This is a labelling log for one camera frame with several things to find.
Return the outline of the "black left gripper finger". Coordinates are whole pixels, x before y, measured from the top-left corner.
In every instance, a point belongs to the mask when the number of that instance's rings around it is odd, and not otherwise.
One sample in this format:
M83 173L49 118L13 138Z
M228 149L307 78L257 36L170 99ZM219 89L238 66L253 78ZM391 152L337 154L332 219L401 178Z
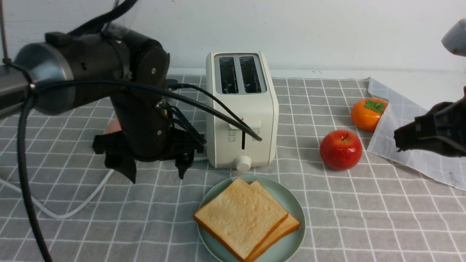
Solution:
M132 151L107 151L105 153L105 166L117 171L135 184L137 166Z
M175 158L175 167L178 169L178 177L184 179L184 175L193 165L194 153L181 153Z

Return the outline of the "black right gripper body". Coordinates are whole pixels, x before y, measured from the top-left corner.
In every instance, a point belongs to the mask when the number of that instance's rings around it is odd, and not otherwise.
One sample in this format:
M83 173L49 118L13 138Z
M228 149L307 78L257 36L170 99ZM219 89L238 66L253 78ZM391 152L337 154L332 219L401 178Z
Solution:
M441 102L394 131L398 151L424 150L450 158L466 155L466 97Z

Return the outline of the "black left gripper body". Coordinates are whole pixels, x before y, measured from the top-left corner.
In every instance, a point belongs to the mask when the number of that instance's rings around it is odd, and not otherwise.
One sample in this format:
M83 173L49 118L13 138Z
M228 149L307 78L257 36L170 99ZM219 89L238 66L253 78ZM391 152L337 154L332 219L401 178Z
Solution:
M129 88L110 96L121 131L95 137L92 148L107 157L152 162L203 151L205 139L173 108L158 88Z

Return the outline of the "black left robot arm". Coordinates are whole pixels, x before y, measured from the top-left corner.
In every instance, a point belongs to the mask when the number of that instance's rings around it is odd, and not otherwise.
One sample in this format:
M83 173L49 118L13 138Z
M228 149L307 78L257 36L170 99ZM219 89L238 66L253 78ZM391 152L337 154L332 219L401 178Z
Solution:
M135 182L136 162L174 160L180 179L205 140L167 103L179 83L167 79L170 54L140 33L70 35L49 32L24 46L12 66L1 66L1 118L21 111L33 84L35 109L59 115L110 98L121 131L95 136L92 149L105 166Z

